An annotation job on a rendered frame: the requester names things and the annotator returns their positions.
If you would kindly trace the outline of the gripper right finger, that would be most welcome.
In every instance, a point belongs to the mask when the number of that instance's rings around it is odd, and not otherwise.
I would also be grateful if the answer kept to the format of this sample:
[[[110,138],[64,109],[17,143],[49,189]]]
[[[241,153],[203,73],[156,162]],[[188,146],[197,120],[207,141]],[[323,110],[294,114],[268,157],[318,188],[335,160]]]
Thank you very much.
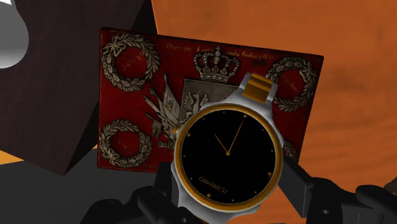
[[[375,185],[348,192],[313,178],[290,157],[284,157],[279,187],[306,224],[397,224],[397,195]]]

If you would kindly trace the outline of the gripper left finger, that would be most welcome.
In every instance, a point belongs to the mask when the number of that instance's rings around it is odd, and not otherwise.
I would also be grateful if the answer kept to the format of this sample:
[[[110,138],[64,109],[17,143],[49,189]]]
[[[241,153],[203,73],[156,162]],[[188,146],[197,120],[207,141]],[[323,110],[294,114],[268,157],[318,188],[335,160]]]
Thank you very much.
[[[171,164],[160,163],[154,185],[134,190],[125,204],[117,199],[93,203],[80,224],[121,224],[140,217],[146,217],[151,224],[202,224],[187,208],[171,202],[171,176]]]

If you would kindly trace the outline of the black and gold wristwatch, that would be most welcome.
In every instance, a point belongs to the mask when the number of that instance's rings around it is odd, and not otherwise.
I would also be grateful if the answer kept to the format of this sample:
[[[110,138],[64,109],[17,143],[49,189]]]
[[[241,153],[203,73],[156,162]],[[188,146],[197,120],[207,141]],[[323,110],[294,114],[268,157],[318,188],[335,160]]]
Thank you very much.
[[[276,92],[271,79],[247,73],[234,93],[175,130],[171,170],[180,207],[208,224],[257,212],[282,172],[284,140],[272,118]]]

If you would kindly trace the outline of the red book with silver emblems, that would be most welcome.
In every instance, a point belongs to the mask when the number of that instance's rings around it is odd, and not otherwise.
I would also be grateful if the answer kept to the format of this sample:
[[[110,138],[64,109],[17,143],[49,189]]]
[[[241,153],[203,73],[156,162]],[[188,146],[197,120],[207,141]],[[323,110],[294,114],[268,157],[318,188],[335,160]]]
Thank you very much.
[[[246,73],[277,84],[274,122],[298,160],[323,56],[110,28],[100,40],[99,167],[155,172],[173,159],[174,127]]]

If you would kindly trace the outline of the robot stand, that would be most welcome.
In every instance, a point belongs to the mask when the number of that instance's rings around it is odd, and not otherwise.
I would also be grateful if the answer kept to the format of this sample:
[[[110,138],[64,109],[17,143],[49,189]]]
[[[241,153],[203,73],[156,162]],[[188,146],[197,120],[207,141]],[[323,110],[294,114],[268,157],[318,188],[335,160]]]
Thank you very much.
[[[25,57],[0,69],[0,150],[65,175],[96,144],[103,27],[153,33],[151,0],[15,0]]]

